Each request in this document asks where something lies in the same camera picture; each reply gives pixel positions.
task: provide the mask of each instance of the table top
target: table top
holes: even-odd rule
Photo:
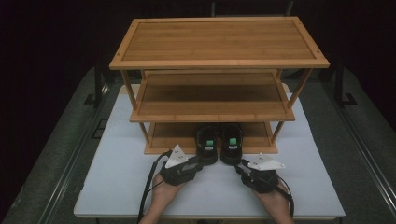
[[[291,188],[295,218],[334,218],[345,212],[312,137],[302,105],[294,105],[296,121],[286,122],[276,139],[279,153],[269,155],[286,165],[278,174]],[[137,123],[128,121],[132,107],[120,94],[78,196],[78,217],[136,217],[151,164],[158,155],[145,155],[146,141]],[[252,160],[256,155],[244,154]],[[149,207],[150,195],[146,209]],[[164,217],[269,218],[233,167],[217,163],[197,173],[164,211]]]
[[[110,68],[325,68],[297,17],[134,19]]]

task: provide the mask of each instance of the person's right hand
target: person's right hand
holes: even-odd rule
[[[277,186],[288,192],[287,188],[280,180]],[[278,191],[272,190],[269,193],[260,194],[256,190],[253,190],[253,193],[260,200],[268,215],[270,215],[277,224],[294,223],[290,215],[289,202]]]

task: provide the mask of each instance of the pair of shoes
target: pair of shoes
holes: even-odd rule
[[[228,165],[236,165],[242,159],[243,134],[237,123],[207,123],[200,125],[195,134],[196,154],[204,165],[218,160],[218,137],[221,135],[220,159]]]

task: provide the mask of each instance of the bottom shelf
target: bottom shelf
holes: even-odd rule
[[[145,153],[161,154],[179,144],[186,154],[195,154],[196,126],[197,123],[151,123]],[[276,144],[271,141],[273,133],[269,122],[241,123],[241,128],[244,134],[243,153],[277,153]],[[221,139],[218,142],[220,153]]]

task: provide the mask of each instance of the shelf board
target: shelf board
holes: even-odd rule
[[[161,154],[179,144],[187,154],[195,154],[195,129],[197,123],[150,123],[145,153]],[[244,134],[243,153],[277,153],[276,144],[271,142],[272,131],[268,122],[241,123]],[[221,139],[218,139],[218,153]]]
[[[149,70],[132,122],[295,120],[275,69]]]

